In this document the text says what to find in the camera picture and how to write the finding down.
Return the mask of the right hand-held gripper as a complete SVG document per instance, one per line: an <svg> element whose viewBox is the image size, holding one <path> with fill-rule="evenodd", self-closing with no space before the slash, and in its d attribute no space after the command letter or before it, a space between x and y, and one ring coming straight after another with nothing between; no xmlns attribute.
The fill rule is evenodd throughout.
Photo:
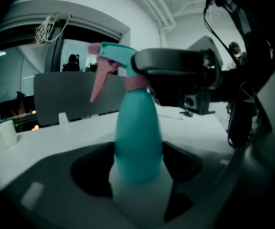
<svg viewBox="0 0 275 229"><path fill-rule="evenodd" d="M210 36L187 50L144 49L131 58L135 72L151 76L151 93L157 104L185 112L210 115L211 94L222 84L221 55Z"/></svg>

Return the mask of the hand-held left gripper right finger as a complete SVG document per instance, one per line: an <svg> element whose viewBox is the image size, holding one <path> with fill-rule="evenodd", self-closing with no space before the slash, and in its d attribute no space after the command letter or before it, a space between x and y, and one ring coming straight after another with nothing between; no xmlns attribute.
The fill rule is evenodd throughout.
<svg viewBox="0 0 275 229"><path fill-rule="evenodd" d="M163 154L173 185L162 229L213 229L238 176L243 151L221 153L165 142Z"/></svg>

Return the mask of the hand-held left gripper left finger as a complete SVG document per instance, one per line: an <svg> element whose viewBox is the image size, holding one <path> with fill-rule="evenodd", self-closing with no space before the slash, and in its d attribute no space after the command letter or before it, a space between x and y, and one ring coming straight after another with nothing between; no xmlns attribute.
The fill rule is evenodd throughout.
<svg viewBox="0 0 275 229"><path fill-rule="evenodd" d="M43 158L3 191L45 228L118 228L108 181L113 162L112 142L85 146Z"/></svg>

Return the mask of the teal spray bottle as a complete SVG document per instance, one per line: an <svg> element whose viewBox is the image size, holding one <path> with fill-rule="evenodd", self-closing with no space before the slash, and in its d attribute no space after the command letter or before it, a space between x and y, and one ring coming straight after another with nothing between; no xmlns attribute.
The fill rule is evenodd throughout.
<svg viewBox="0 0 275 229"><path fill-rule="evenodd" d="M116 124L115 164L132 182L155 177L163 157L157 110L146 88L125 94Z"/></svg>

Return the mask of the white ceiling pipes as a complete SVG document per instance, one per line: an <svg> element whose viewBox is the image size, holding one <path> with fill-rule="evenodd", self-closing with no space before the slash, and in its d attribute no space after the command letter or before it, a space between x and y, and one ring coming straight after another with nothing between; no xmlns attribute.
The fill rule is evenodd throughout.
<svg viewBox="0 0 275 229"><path fill-rule="evenodd" d="M175 20L164 0L142 0L155 18L159 29L164 33L176 27Z"/></svg>

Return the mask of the small glowing lamps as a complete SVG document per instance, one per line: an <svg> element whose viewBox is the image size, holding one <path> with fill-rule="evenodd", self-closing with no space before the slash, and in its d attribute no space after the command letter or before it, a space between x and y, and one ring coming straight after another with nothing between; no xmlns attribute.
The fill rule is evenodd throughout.
<svg viewBox="0 0 275 229"><path fill-rule="evenodd" d="M38 130L40 128L36 110L32 111L32 130Z"/></svg>

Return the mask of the white mug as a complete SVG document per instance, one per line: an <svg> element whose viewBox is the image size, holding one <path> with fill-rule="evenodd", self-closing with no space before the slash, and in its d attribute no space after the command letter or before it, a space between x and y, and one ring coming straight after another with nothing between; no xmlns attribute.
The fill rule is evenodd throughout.
<svg viewBox="0 0 275 229"><path fill-rule="evenodd" d="M6 147L13 147L16 145L18 138L12 120L8 120L0 124L0 141Z"/></svg>

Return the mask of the person's dark clothed body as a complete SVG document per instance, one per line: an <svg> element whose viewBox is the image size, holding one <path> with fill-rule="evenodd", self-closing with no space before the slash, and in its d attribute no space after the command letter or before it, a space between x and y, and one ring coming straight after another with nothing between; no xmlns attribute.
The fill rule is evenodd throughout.
<svg viewBox="0 0 275 229"><path fill-rule="evenodd" d="M266 80L275 70L275 0L206 0L228 11L244 40L246 75Z"/></svg>

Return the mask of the grey desk divider panel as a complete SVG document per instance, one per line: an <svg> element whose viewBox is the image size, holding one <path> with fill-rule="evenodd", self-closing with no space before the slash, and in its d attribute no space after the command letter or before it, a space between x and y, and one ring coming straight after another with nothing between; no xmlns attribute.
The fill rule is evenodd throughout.
<svg viewBox="0 0 275 229"><path fill-rule="evenodd" d="M108 76L100 96L91 102L95 73L51 72L35 75L33 80L34 104L40 125L54 125L59 114L68 120L86 118L119 110L125 95L125 78Z"/></svg>

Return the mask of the white divider bracket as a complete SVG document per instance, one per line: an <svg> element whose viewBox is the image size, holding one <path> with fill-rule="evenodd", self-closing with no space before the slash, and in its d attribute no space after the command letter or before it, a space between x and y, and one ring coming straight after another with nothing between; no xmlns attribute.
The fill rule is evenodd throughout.
<svg viewBox="0 0 275 229"><path fill-rule="evenodd" d="M59 121L59 125L68 125L69 124L69 120L68 120L65 112L58 114L58 121Z"/></svg>

